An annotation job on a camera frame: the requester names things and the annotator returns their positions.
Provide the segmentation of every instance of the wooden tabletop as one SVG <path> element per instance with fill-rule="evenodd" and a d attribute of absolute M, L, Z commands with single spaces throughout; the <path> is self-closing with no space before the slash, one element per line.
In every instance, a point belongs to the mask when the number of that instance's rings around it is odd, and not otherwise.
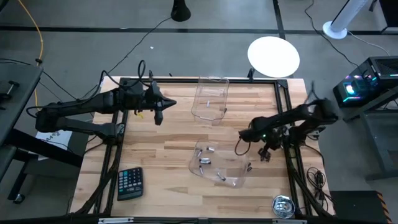
<path fill-rule="evenodd" d="M 288 79 L 288 84 L 294 108 L 307 97 L 305 85 L 302 79 Z M 237 189 L 216 185 L 192 174 L 188 169 L 197 141 L 214 141 L 234 147 L 238 131 L 247 128 L 254 117 L 277 114 L 273 85 L 230 84 L 226 104 L 228 110 L 217 126 L 195 121 L 191 114 L 196 84 L 160 83 L 159 86 L 161 92 L 176 100 L 177 104 L 163 112 L 161 126 L 154 124 L 153 112 L 143 111 L 141 118 L 130 111 L 119 170 L 143 167 L 144 195 L 118 202 L 115 192 L 112 216 L 275 218 L 271 207 L 273 198 L 278 195 L 290 196 L 283 150 L 270 151 L 271 161 L 261 162 L 257 151 L 264 143 L 252 144 L 248 156 L 253 169 L 247 174 L 244 185 Z M 101 91 L 115 87 L 105 78 Z M 94 123 L 111 122 L 111 117 L 109 114 L 95 113 Z M 99 143 L 100 139 L 96 138 L 87 148 Z M 318 149 L 315 141 L 307 140 L 307 144 Z M 104 152 L 105 146 L 101 146 L 86 154 L 71 212 L 78 210 L 97 187 Z M 306 147 L 301 147 L 301 152 L 305 172 L 309 167 L 316 167 L 325 173 L 322 159 L 316 152 Z M 107 191 L 108 187 L 104 191 L 101 210 L 106 204 Z M 324 191 L 329 192 L 327 183 Z M 300 206 L 303 207 L 298 185 L 297 193 Z M 334 214 L 331 202 L 329 205 L 329 212 Z"/>

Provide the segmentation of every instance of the calculator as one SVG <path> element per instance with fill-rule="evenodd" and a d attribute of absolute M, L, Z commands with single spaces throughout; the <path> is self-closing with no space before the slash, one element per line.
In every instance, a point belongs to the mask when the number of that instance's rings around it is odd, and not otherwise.
<path fill-rule="evenodd" d="M 119 172 L 118 201 L 138 198 L 144 193 L 142 168 L 122 170 Z"/>

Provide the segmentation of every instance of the white paper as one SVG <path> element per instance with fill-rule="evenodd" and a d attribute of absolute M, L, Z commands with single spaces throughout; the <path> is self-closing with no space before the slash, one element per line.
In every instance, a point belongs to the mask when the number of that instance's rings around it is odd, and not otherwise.
<path fill-rule="evenodd" d="M 40 131 L 37 132 L 36 138 L 41 139 L 43 141 L 47 141 L 49 144 L 57 146 L 63 150 L 68 150 L 66 147 L 69 143 L 70 136 L 72 135 L 71 131 L 56 131 L 53 133 L 41 133 Z M 37 160 L 41 161 L 47 159 L 47 157 L 39 155 Z"/>

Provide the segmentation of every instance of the concrete floor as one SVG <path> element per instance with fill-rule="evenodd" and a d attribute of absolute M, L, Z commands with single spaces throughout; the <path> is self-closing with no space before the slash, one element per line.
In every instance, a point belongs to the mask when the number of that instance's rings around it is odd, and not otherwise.
<path fill-rule="evenodd" d="M 330 21 L 344 5 L 345 0 L 316 0 L 309 13 L 315 26 L 320 29 Z M 310 20 L 304 9 L 311 0 L 279 0 L 284 29 L 311 30 Z M 152 28 L 168 18 L 172 1 L 164 0 L 35 0 L 26 1 L 26 6 L 39 26 L 54 27 L 128 27 Z M 277 29 L 274 6 L 271 0 L 187 0 L 192 17 L 186 22 L 169 20 L 160 28 L 201 29 Z M 365 6 L 350 24 L 350 30 L 381 30 L 382 22 L 376 13 Z M 31 26 L 29 17 L 16 1 L 11 1 L 0 13 L 0 25 Z M 43 32 L 43 67 L 54 79 L 75 96 L 84 95 L 98 81 L 102 70 L 109 70 L 142 38 L 144 33 L 88 33 L 88 32 Z M 147 69 L 155 75 L 178 76 L 219 75 L 245 77 L 250 64 L 247 58 L 249 44 L 262 36 L 277 34 L 220 34 L 220 33 L 152 33 L 124 61 L 112 75 L 136 75 L 137 64 L 146 60 Z M 391 55 L 398 55 L 398 35 L 362 35 L 360 38 L 380 45 Z M 317 95 L 334 100 L 331 89 L 349 74 L 354 67 L 319 35 L 286 35 L 300 54 L 300 66 L 294 78 L 303 78 L 307 90 L 315 81 Z M 370 56 L 385 53 L 366 45 L 353 37 L 332 40 L 355 63 L 362 63 Z M 34 63 L 40 50 L 36 32 L 0 31 L 0 57 Z M 61 99 L 70 100 L 47 77 L 42 82 Z M 39 104 L 45 105 L 57 99 L 39 85 Z M 78 119 L 89 119 L 81 115 Z M 34 120 L 25 113 L 17 128 L 35 135 Z M 398 222 L 398 179 L 366 182 L 365 175 L 378 171 L 377 161 L 367 142 L 358 137 L 361 124 L 346 124 L 338 121 L 327 127 L 319 140 L 325 156 L 326 174 L 331 190 L 378 190 Z M 82 151 L 84 141 L 74 141 Z M 78 170 L 56 164 L 59 178 L 46 177 L 53 174 L 29 176 L 23 186 L 27 195 L 22 205 L 14 205 L 6 197 L 21 165 L 13 162 L 6 178 L 0 184 L 1 219 L 28 218 L 62 215 L 67 210 L 72 196 Z"/>

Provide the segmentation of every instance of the transparent plastic box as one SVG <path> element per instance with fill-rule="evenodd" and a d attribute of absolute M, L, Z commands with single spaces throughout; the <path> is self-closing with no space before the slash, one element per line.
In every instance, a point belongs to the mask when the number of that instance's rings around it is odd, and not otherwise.
<path fill-rule="evenodd" d="M 218 124 L 226 112 L 229 80 L 220 77 L 199 77 L 191 112 L 196 118 Z"/>
<path fill-rule="evenodd" d="M 217 185 L 242 187 L 246 172 L 251 169 L 249 166 L 247 155 L 237 156 L 231 146 L 198 141 L 189 163 L 189 170 L 216 182 Z"/>

